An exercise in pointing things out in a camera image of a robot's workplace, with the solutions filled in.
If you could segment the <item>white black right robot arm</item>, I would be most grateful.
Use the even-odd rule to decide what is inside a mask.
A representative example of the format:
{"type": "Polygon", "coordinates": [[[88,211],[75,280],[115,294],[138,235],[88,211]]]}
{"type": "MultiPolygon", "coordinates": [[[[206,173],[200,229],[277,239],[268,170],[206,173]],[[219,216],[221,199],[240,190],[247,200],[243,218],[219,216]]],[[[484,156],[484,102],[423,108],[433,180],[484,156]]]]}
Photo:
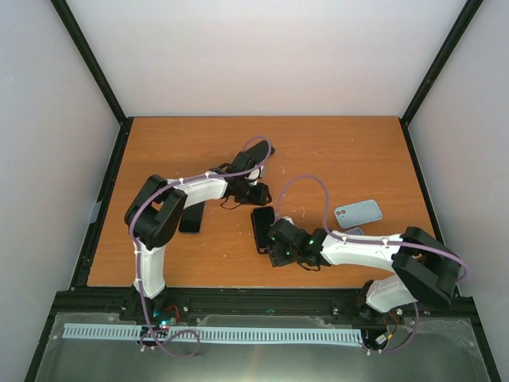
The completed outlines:
{"type": "Polygon", "coordinates": [[[417,227],[390,236],[358,236],[296,227],[288,218],[268,230],[268,253],[273,267],[296,263],[306,270],[356,265],[389,271],[382,280],[365,282],[359,310],[385,314],[420,302],[433,309],[449,308],[460,279],[462,260],[444,244],[417,227]]]}

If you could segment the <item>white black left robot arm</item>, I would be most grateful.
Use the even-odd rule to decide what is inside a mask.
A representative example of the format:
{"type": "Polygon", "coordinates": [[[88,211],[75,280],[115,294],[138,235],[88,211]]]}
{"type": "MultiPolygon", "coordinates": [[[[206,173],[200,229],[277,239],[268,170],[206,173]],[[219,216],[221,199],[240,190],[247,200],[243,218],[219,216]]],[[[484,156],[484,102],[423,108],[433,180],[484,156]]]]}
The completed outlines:
{"type": "Polygon", "coordinates": [[[165,248],[183,211],[229,197],[240,205],[269,204],[269,188],[259,180],[273,153],[273,148],[255,146],[238,152],[233,162],[193,177],[165,179],[154,174],[146,180],[124,217],[134,245],[134,287],[142,295],[137,309],[146,319],[164,314],[165,300],[159,294],[165,289],[165,248]]]}

